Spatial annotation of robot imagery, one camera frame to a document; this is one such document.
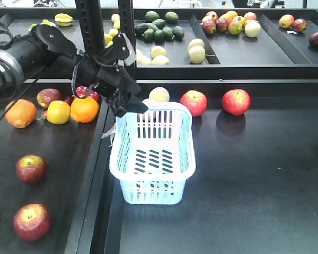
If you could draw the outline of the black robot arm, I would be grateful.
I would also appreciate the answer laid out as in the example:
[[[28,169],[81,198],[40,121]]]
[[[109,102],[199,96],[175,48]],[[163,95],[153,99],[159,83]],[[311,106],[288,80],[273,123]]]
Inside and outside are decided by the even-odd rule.
[[[27,79],[39,79],[52,70],[72,81],[73,93],[82,85],[103,96],[114,116],[147,111],[136,97],[140,86],[125,69],[136,61],[136,54],[124,33],[96,55],[76,48],[58,28],[45,24],[34,26],[27,35],[13,36],[0,22],[0,34],[10,37],[0,42],[0,89],[17,91]]]

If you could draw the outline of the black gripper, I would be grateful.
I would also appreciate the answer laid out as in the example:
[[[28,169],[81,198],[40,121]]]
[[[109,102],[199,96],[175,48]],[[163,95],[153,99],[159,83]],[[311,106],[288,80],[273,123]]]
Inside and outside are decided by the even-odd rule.
[[[96,73],[94,90],[103,96],[116,117],[148,110],[148,106],[136,96],[141,90],[140,86],[123,66],[100,67]]]

